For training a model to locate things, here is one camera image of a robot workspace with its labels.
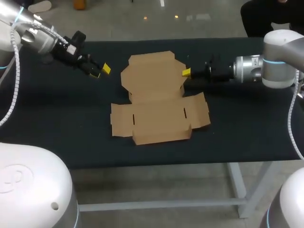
cardboard box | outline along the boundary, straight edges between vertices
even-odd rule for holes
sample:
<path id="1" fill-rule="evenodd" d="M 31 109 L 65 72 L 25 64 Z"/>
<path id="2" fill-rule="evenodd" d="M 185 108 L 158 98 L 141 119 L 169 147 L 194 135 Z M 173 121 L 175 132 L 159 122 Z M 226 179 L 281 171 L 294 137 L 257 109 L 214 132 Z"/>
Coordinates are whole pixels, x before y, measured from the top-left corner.
<path id="1" fill-rule="evenodd" d="M 210 124 L 203 93 L 182 97 L 185 69 L 170 51 L 131 56 L 121 81 L 132 104 L 111 105 L 112 135 L 161 143 L 189 139 L 192 129 Z"/>

white cable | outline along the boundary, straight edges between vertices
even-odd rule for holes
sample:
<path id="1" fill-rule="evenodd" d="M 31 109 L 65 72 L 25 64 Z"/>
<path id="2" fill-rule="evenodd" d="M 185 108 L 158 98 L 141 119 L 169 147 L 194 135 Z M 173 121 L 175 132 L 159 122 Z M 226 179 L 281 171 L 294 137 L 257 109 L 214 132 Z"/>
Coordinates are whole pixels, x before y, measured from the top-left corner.
<path id="1" fill-rule="evenodd" d="M 14 48 L 15 60 L 16 60 L 15 89 L 14 89 L 13 99 L 11 101 L 9 110 L 5 114 L 3 119 L 0 121 L 0 127 L 9 119 L 10 115 L 14 111 L 16 101 L 17 101 L 17 97 L 18 97 L 19 84 L 20 84 L 20 58 L 19 58 L 18 46 L 17 46 L 16 40 L 15 40 L 15 27 L 17 25 L 20 25 L 20 24 L 29 24 L 29 25 L 37 28 L 37 29 L 43 30 L 43 31 L 53 35 L 54 37 L 58 38 L 64 44 L 68 44 L 68 42 L 62 36 L 60 36 L 58 33 L 56 33 L 53 29 L 50 29 L 50 28 L 48 28 L 46 26 L 43 26 L 41 24 L 32 23 L 32 22 L 18 22 L 18 23 L 15 23 L 15 24 L 12 25 L 11 30 L 10 30 L 10 40 L 11 40 L 11 43 L 12 43 L 13 48 Z"/>
<path id="2" fill-rule="evenodd" d="M 299 89 L 299 75 L 300 75 L 300 71 L 297 70 L 296 74 L 295 74 L 294 95 L 293 95 L 293 99 L 291 100 L 291 104 L 290 104 L 289 111 L 288 111 L 287 128 L 288 128 L 289 137 L 291 139 L 291 143 L 293 144 L 296 153 L 298 154 L 298 156 L 300 157 L 301 160 L 304 160 L 303 155 L 301 154 L 298 146 L 296 145 L 294 135 L 293 135 L 293 131 L 291 129 L 291 116 L 292 116 L 292 113 L 293 113 L 293 109 L 294 109 L 294 105 L 295 105 L 295 99 L 298 95 L 298 89 Z"/>

robotic arm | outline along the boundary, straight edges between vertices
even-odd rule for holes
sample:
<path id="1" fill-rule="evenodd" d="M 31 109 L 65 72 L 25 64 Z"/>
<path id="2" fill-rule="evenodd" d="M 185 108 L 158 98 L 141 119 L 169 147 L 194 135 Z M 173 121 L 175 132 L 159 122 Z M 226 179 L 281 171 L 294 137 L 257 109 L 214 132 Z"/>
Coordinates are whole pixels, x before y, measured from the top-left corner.
<path id="1" fill-rule="evenodd" d="M 110 73 L 106 63 L 99 65 L 91 55 L 84 54 L 82 48 L 86 39 L 85 34 L 77 31 L 72 38 L 64 37 L 67 43 L 63 43 L 51 33 L 43 29 L 56 31 L 54 26 L 47 24 L 41 17 L 32 14 L 18 4 L 10 0 L 0 0 L 0 76 L 4 73 L 11 61 L 14 52 L 10 43 L 10 29 L 14 27 L 17 43 L 28 47 L 39 54 L 51 54 L 52 57 L 67 66 L 78 68 L 86 75 L 100 76 L 100 72 Z"/>

gray floor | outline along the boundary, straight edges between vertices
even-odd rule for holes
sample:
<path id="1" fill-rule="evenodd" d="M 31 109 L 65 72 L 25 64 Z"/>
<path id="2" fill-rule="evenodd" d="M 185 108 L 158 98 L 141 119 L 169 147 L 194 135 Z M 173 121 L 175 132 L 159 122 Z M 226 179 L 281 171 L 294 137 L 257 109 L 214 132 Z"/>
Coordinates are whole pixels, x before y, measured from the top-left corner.
<path id="1" fill-rule="evenodd" d="M 245 37 L 239 10 L 246 1 L 90 0 L 76 11 L 72 0 L 51 0 L 54 8 L 41 16 L 64 35 L 80 30 L 93 41 Z"/>
<path id="2" fill-rule="evenodd" d="M 41 16 L 62 34 L 81 30 L 87 40 L 246 36 L 239 15 L 246 0 L 164 0 L 164 7 L 161 0 L 90 0 L 85 11 L 73 10 L 72 0 L 51 1 L 54 8 Z M 260 165 L 241 164 L 247 187 Z M 82 213 L 84 228 L 257 228 L 279 187 L 303 166 L 301 161 L 284 162 L 249 219 L 238 219 L 235 207 L 106 211 Z M 225 164 L 77 170 L 72 176 L 80 204 L 233 196 Z"/>

black tablecloth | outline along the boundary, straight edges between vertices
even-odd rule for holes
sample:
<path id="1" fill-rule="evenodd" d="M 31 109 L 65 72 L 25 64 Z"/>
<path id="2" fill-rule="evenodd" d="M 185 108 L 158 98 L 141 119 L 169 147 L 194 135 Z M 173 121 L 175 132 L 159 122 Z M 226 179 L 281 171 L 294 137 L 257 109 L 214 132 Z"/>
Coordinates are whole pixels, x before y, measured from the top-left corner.
<path id="1" fill-rule="evenodd" d="M 88 42 L 85 50 L 112 69 L 110 77 L 97 80 L 61 63 L 43 65 L 24 48 L 18 102 L 0 128 L 1 142 L 48 149 L 68 168 L 298 159 L 287 132 L 292 92 L 261 84 L 206 87 L 211 125 L 194 131 L 190 140 L 135 146 L 131 138 L 111 136 L 110 103 L 128 103 L 120 72 L 130 55 L 170 50 L 186 65 L 199 66 L 212 54 L 221 54 L 227 63 L 236 56 L 260 54 L 262 45 L 261 39 L 249 38 Z M 1 85 L 1 116 L 11 102 L 13 83 L 14 72 Z M 292 125 L 304 151 L 299 103 Z"/>

